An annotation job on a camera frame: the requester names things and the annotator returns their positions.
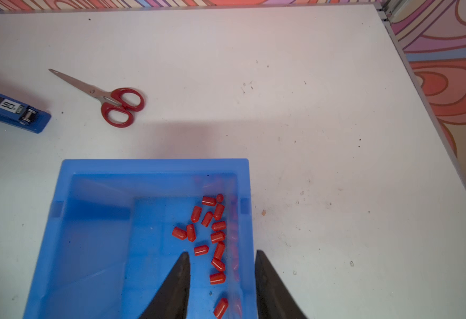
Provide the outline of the blue plastic bin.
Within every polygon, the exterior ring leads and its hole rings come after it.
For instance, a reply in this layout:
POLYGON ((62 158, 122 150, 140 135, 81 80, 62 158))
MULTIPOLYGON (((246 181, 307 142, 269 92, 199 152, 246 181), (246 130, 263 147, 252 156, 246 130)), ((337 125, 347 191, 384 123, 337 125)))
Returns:
POLYGON ((180 254, 190 253, 187 316, 256 318, 250 167, 246 159, 67 159, 48 214, 25 318, 138 318, 180 254), (195 241, 203 197, 224 197, 226 281, 216 272, 212 229, 195 241))

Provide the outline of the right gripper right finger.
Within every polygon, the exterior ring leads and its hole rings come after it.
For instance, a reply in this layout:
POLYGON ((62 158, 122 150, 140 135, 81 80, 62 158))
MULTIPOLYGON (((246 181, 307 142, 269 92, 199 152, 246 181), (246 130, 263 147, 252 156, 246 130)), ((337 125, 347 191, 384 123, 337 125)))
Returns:
POLYGON ((307 319, 261 250, 255 256, 255 285, 258 318, 307 319))

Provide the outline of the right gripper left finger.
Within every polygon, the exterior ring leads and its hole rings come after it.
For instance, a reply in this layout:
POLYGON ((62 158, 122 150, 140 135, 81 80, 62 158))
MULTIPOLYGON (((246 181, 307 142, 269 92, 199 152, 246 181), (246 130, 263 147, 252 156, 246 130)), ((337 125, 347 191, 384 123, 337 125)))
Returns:
POLYGON ((187 252, 183 252, 139 318, 185 319, 190 278, 190 257, 187 252))

